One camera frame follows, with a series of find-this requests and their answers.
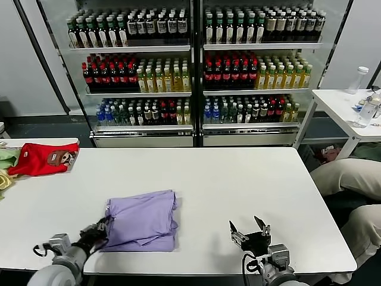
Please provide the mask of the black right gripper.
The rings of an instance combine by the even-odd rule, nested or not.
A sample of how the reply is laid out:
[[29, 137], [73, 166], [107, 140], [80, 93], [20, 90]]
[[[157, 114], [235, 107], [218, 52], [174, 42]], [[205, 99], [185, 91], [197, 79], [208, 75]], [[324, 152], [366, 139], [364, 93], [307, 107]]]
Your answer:
[[235, 243], [241, 243], [241, 249], [243, 251], [268, 253], [268, 247], [270, 245], [270, 225], [266, 225], [264, 221], [257, 216], [254, 216], [254, 219], [261, 232], [254, 232], [246, 235], [239, 232], [230, 220], [229, 226], [231, 239]]

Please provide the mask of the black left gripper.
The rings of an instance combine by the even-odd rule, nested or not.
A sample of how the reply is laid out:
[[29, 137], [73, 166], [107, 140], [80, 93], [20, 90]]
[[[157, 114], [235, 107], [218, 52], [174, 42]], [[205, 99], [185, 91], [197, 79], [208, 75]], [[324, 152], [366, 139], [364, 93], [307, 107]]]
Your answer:
[[100, 219], [96, 226], [88, 226], [80, 231], [79, 247], [85, 252], [90, 252], [93, 248], [100, 248], [100, 246], [107, 242], [107, 230], [113, 226], [113, 217], [103, 217]]

